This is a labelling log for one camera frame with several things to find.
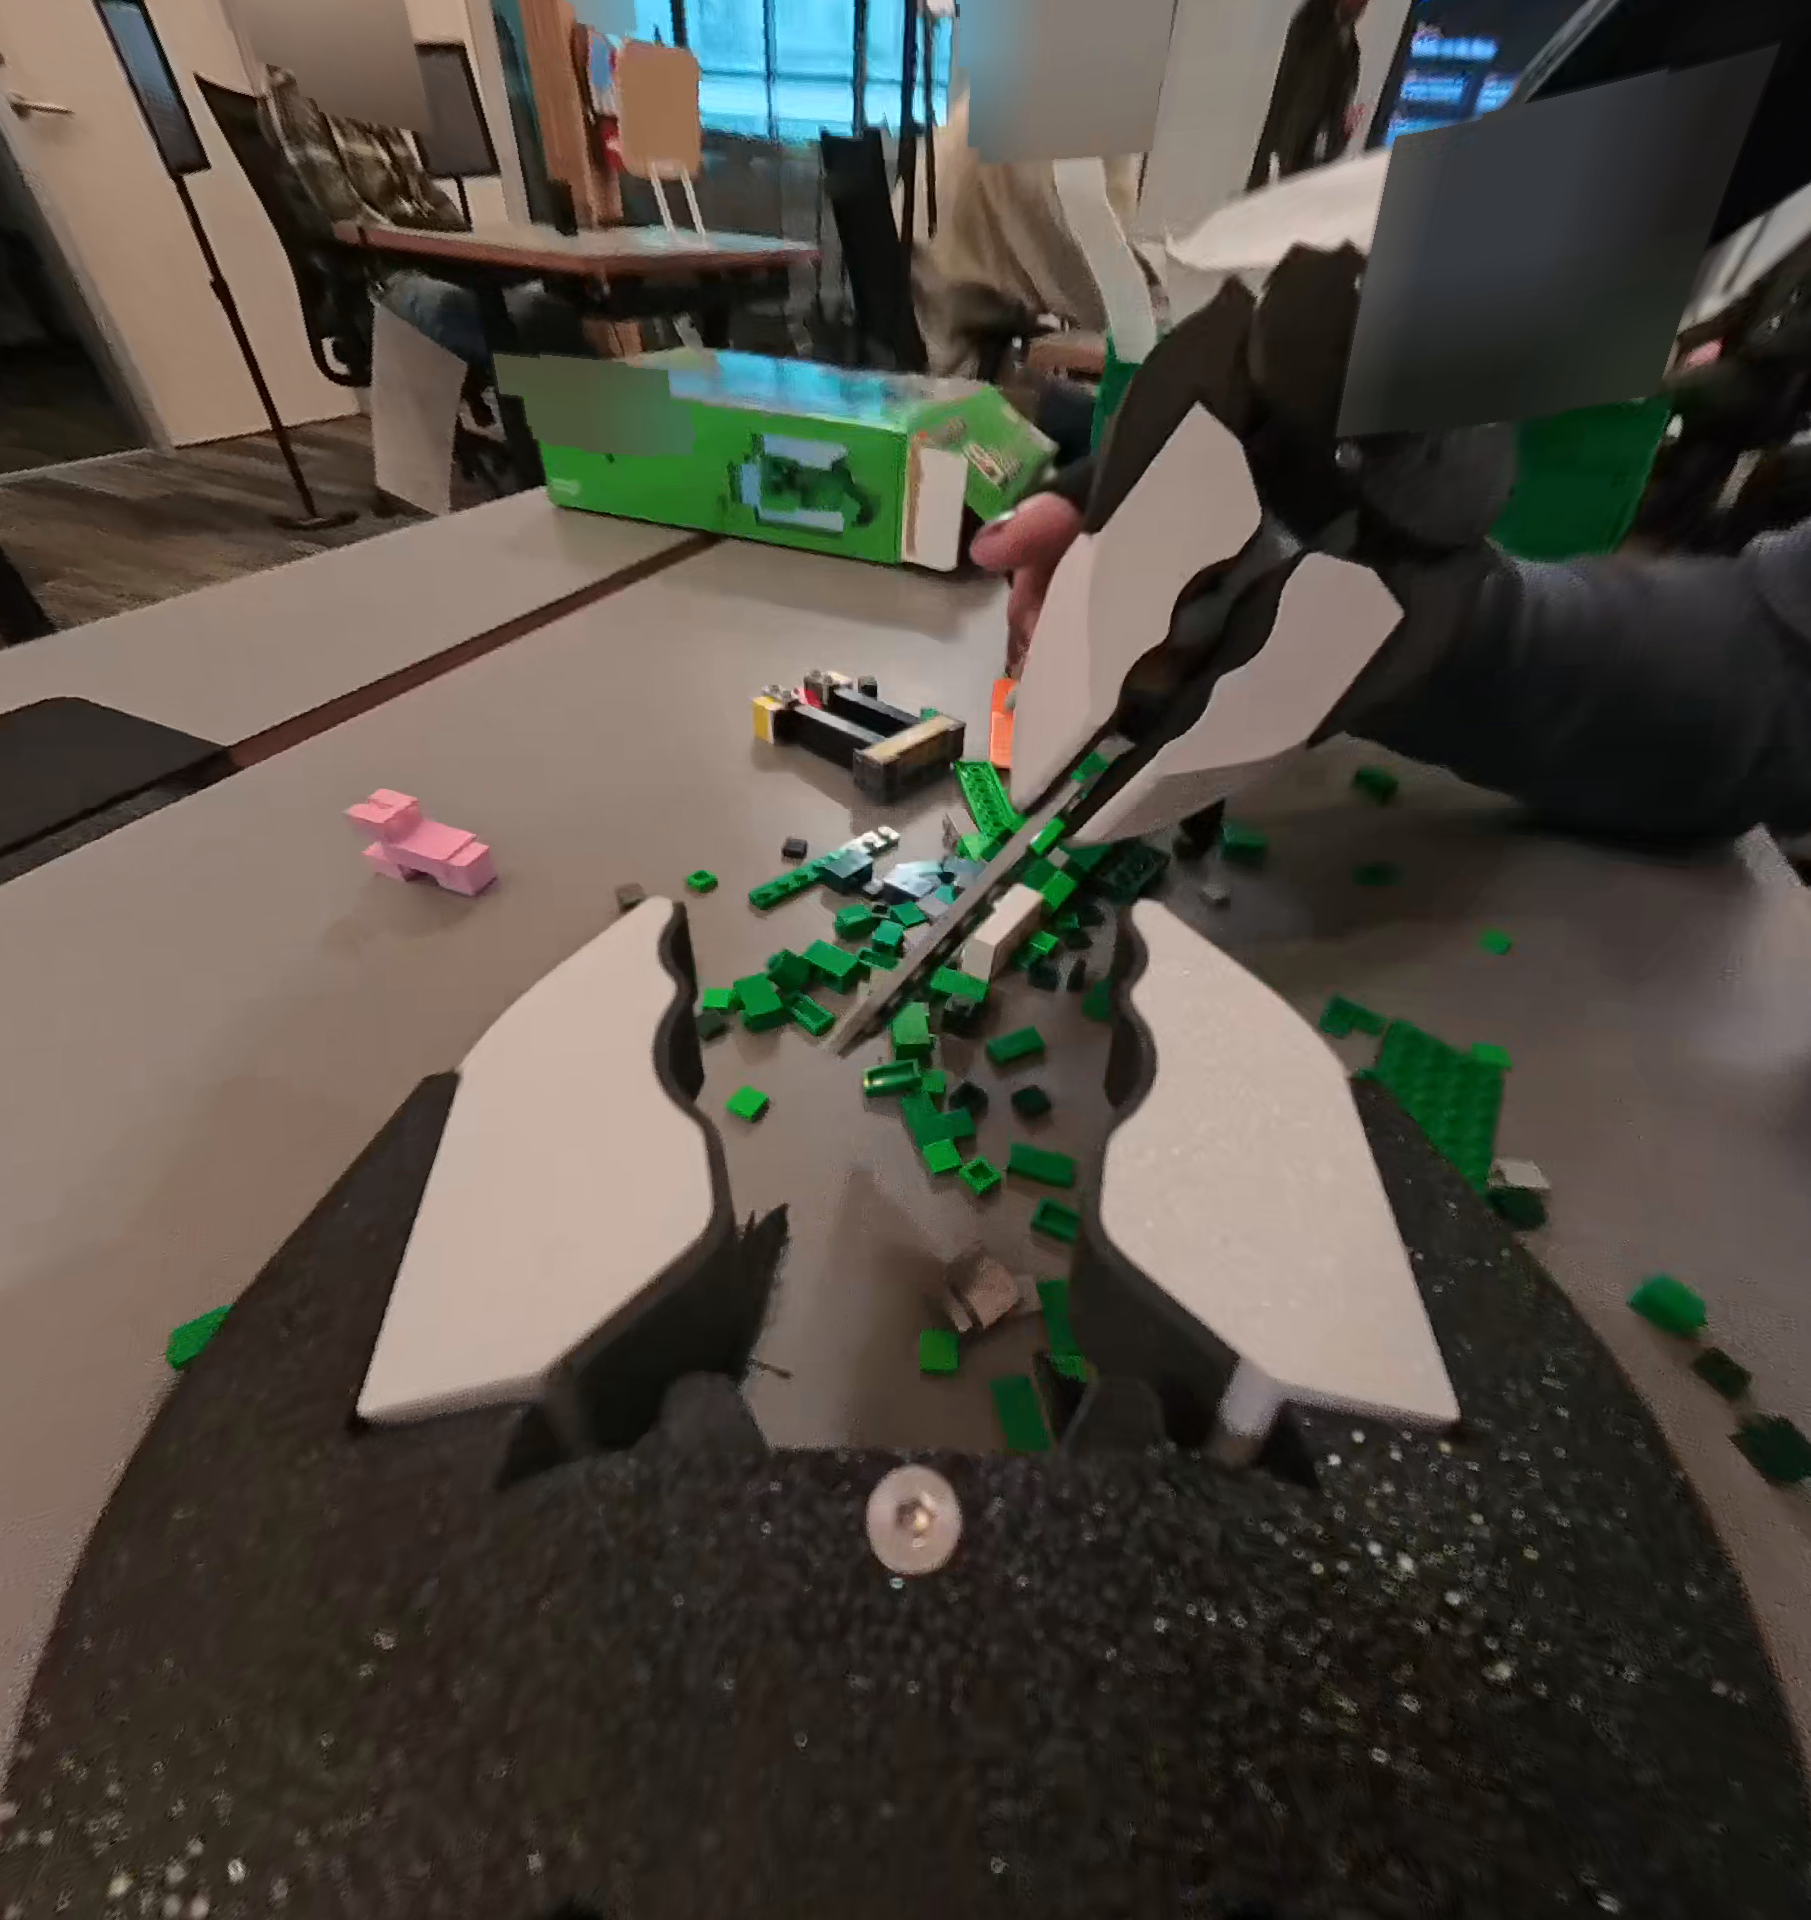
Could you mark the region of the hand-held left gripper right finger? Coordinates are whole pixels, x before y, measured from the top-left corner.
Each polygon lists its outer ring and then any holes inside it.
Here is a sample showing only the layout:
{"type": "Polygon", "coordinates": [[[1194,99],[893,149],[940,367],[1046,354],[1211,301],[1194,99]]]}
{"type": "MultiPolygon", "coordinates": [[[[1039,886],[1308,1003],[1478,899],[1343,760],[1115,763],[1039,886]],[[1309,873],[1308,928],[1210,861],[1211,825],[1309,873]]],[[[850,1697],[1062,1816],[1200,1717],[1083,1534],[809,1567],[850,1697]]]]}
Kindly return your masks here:
{"type": "Polygon", "coordinates": [[[1096,1390],[1236,1462],[1285,1411],[1460,1423],[1345,1067],[1161,901],[1117,914],[1107,1100],[1075,1240],[1096,1390]]]}

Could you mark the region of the grey brick plate green tiles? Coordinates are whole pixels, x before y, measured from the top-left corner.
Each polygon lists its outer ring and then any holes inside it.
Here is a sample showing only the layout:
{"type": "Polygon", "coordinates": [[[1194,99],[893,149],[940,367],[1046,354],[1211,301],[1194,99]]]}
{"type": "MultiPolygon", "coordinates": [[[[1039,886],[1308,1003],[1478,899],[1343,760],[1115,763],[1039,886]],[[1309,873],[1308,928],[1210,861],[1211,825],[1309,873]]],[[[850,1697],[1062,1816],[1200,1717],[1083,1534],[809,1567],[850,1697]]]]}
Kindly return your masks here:
{"type": "Polygon", "coordinates": [[[1101,780],[1115,760],[1134,748],[1130,736],[1096,736],[1083,760],[1056,779],[1044,800],[1024,811],[1015,829],[997,842],[975,881],[957,887],[957,901],[940,909],[928,936],[899,960],[888,983],[874,983],[848,1016],[832,1027],[827,1051],[848,1056],[878,1027],[898,1016],[898,1011],[932,983],[932,972],[949,960],[975,960],[986,983],[1004,971],[1004,956],[1024,941],[1036,918],[1044,914],[1044,881],[1024,886],[1024,868],[1036,853],[1051,853],[1065,829],[1088,811],[1101,793],[1101,780]]]}

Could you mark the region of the person's right forearm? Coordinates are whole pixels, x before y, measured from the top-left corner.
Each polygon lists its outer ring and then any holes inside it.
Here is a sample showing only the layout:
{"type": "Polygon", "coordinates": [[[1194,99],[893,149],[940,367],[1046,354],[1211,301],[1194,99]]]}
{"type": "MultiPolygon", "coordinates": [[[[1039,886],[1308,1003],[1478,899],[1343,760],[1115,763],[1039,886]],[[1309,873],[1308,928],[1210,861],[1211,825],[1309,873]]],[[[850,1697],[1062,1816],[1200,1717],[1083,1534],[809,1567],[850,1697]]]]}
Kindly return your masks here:
{"type": "Polygon", "coordinates": [[[1323,736],[1574,837],[1811,837],[1811,513],[1732,556],[1522,562],[1478,541],[1368,569],[1400,626],[1323,736]]]}

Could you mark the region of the grey desk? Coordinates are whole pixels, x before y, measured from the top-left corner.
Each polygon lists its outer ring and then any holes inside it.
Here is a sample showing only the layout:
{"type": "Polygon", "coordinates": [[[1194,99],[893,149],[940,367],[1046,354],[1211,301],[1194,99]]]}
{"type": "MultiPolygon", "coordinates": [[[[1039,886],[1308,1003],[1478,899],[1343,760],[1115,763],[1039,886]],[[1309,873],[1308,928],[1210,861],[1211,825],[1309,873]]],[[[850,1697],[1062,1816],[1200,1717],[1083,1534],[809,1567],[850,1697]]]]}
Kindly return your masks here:
{"type": "MultiPolygon", "coordinates": [[[[821,928],[740,901],[786,837],[850,829],[840,779],[751,739],[751,694],[842,667],[975,717],[997,602],[523,496],[0,655],[0,712],[74,694],[239,760],[0,886],[0,1807],[170,1324],[236,1300],[617,886],[719,869],[713,972],[821,928]],[[370,789],[487,839],[494,886],[370,869],[370,789]]],[[[1266,868],[1172,901],[1308,1013],[1343,989],[1510,1052],[1533,1247],[1707,1500],[1811,1762],[1811,893],[1764,837],[1639,859],[1420,763],[1377,809],[1361,763],[1387,755],[1260,786],[1266,868]]]]}

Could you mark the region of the wooden desk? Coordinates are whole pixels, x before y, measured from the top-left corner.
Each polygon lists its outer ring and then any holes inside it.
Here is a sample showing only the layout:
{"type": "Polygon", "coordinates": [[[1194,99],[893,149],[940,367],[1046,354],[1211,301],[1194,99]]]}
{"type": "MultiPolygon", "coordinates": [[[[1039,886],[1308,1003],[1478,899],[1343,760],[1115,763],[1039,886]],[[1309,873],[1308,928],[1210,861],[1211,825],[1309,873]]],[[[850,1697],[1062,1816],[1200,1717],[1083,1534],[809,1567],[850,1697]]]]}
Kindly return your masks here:
{"type": "Polygon", "coordinates": [[[487,343],[511,354],[516,326],[503,292],[554,283],[575,311],[600,320],[688,319],[706,347],[733,343],[733,320],[754,301],[786,301],[821,249],[790,237],[488,225],[423,232],[390,225],[333,225],[333,239],[400,273],[466,285],[482,301],[487,343]]]}

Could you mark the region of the person's right hand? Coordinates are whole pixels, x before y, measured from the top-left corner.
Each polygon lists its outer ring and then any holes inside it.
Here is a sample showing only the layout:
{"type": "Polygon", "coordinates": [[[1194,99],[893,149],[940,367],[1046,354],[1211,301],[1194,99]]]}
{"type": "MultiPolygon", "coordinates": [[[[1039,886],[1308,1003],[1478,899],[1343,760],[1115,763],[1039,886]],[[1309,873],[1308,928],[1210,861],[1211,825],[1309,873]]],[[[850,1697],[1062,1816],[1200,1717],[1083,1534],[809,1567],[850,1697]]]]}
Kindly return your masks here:
{"type": "Polygon", "coordinates": [[[1083,507],[1056,493],[1039,493],[1011,513],[986,524],[969,544],[969,562],[1008,583],[1008,679],[1023,679],[1024,669],[1046,583],[1078,533],[1083,507]]]}

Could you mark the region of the large green baseplate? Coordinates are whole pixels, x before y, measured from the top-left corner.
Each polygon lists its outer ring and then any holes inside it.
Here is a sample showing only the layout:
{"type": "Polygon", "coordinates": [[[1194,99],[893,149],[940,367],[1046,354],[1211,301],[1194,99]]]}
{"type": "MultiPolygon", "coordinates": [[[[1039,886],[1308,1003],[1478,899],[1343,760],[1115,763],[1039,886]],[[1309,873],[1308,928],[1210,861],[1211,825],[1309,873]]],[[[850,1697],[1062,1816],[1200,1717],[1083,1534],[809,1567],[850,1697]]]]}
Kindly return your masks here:
{"type": "Polygon", "coordinates": [[[1460,1051],[1403,1016],[1393,1016],[1361,1075],[1395,1100],[1472,1190],[1489,1190],[1509,1070],[1510,1056],[1503,1046],[1460,1051]]]}

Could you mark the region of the green brick build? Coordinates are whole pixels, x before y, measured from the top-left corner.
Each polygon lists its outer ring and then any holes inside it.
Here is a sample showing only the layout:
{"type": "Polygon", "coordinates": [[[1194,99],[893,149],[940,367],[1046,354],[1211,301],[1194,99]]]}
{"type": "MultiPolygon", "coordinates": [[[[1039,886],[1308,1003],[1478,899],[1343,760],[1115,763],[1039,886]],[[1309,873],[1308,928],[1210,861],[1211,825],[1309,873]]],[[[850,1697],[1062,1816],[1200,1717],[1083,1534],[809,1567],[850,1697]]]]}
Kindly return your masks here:
{"type": "Polygon", "coordinates": [[[1489,541],[1531,562],[1614,555],[1635,524],[1669,421],[1669,399],[1522,421],[1510,496],[1489,541]]]}

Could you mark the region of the black brick assembly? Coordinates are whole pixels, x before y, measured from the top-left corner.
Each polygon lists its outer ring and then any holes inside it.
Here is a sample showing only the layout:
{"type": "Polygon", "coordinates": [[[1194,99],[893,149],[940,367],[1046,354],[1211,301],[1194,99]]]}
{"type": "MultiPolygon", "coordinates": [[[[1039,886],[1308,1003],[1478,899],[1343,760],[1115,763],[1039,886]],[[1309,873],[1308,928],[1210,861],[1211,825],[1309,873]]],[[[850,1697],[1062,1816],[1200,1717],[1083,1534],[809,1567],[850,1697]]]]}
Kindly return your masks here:
{"type": "Polygon", "coordinates": [[[969,729],[955,715],[893,707],[878,697],[878,679],[840,669],[813,669],[796,689],[756,694],[751,734],[842,768],[868,804],[899,804],[955,779],[969,747],[969,729]]]}

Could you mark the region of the green brick set box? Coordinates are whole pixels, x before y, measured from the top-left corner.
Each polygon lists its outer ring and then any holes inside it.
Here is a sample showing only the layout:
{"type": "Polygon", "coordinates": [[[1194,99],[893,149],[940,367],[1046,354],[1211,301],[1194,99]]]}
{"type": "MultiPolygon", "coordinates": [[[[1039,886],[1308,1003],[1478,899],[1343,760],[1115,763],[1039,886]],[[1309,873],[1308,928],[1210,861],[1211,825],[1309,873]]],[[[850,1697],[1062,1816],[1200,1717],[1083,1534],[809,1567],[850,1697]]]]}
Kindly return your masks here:
{"type": "Polygon", "coordinates": [[[1023,506],[1051,439],[975,379],[665,347],[494,359],[556,507],[955,570],[969,517],[1023,506]]]}

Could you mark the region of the dark monitor screen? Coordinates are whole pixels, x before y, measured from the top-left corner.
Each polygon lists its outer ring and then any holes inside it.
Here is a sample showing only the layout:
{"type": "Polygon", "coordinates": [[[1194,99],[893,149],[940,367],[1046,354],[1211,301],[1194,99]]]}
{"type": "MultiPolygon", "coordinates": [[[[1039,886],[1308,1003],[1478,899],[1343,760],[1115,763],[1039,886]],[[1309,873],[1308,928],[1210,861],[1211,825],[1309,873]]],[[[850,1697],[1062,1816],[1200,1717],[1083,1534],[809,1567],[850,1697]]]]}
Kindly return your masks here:
{"type": "Polygon", "coordinates": [[[1408,134],[1503,105],[1531,63],[1522,42],[1510,5],[1420,8],[1395,75],[1393,125],[1408,134]]]}

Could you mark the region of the pink brick pig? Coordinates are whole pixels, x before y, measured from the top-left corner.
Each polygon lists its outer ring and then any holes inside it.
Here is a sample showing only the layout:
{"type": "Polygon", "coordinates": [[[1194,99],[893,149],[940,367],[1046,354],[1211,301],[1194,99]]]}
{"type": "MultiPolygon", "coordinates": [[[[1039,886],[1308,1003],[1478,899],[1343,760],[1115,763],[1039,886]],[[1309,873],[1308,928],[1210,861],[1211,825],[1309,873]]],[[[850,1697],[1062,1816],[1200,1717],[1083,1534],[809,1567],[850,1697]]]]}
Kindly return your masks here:
{"type": "Polygon", "coordinates": [[[416,793],[370,789],[345,811],[360,842],[370,869],[387,881],[426,881],[453,899],[482,899],[494,886],[494,861],[487,839],[471,829],[434,822],[416,793]]]}

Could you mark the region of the large glass window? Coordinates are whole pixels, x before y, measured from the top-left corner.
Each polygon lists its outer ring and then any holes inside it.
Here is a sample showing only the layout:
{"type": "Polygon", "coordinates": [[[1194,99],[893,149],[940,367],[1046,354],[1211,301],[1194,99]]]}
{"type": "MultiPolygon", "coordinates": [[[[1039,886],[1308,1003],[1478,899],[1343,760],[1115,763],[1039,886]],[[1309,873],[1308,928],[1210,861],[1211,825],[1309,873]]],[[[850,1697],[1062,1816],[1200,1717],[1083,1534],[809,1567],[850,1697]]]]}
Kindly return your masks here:
{"type": "Polygon", "coordinates": [[[955,17],[921,5],[700,0],[680,22],[713,129],[814,139],[949,121],[955,17]]]}

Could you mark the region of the tan board stand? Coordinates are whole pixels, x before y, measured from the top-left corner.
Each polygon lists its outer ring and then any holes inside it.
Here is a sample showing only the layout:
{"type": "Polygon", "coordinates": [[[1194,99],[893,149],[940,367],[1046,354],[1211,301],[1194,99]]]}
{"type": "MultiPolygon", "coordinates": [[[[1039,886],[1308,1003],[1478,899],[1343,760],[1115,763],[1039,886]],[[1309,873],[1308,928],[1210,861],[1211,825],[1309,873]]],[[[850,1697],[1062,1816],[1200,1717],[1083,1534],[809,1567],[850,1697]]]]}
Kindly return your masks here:
{"type": "Polygon", "coordinates": [[[677,45],[627,35],[612,59],[612,91],[626,176],[646,177],[667,237],[677,237],[667,189],[677,189],[691,218],[691,237],[706,239],[706,216],[696,203],[706,150],[700,59],[677,45]]]}

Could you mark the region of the black floor stand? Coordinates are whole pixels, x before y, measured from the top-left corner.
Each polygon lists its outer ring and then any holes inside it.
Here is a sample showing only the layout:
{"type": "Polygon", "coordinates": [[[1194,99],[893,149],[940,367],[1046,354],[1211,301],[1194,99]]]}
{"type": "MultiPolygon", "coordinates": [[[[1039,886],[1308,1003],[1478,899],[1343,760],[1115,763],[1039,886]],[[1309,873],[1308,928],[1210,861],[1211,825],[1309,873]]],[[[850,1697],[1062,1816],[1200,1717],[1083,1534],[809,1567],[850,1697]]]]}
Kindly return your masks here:
{"type": "Polygon", "coordinates": [[[197,239],[197,254],[205,262],[207,294],[213,294],[213,304],[220,304],[220,311],[225,320],[225,335],[233,335],[233,343],[239,354],[248,387],[253,387],[253,399],[263,408],[265,439],[271,439],[271,447],[277,447],[277,456],[279,456],[279,466],[291,473],[298,513],[271,513],[271,524],[279,533],[293,533],[293,535],[345,533],[345,525],[355,524],[355,513],[351,507],[333,507],[333,513],[315,507],[315,496],[308,487],[308,473],[298,466],[291,428],[287,428],[287,421],[279,421],[279,412],[271,402],[265,374],[263,374],[257,354],[253,354],[253,343],[244,335],[244,319],[236,307],[236,294],[233,294],[233,285],[225,285],[225,277],[220,267],[213,239],[207,239],[207,232],[201,225],[201,208],[197,208],[197,196],[192,196],[192,177],[207,176],[213,161],[207,161],[207,150],[205,150],[201,134],[197,134],[192,105],[183,99],[175,63],[170,63],[170,55],[165,55],[165,45],[156,35],[156,22],[151,22],[151,15],[147,15],[141,0],[97,0],[95,15],[97,15],[97,22],[103,22],[103,32],[112,42],[112,55],[117,55],[117,63],[124,70],[124,86],[127,86],[127,94],[138,103],[138,115],[141,115],[141,125],[151,134],[151,149],[156,149],[156,158],[165,163],[165,177],[175,182],[183,225],[187,225],[187,232],[197,239]]]}

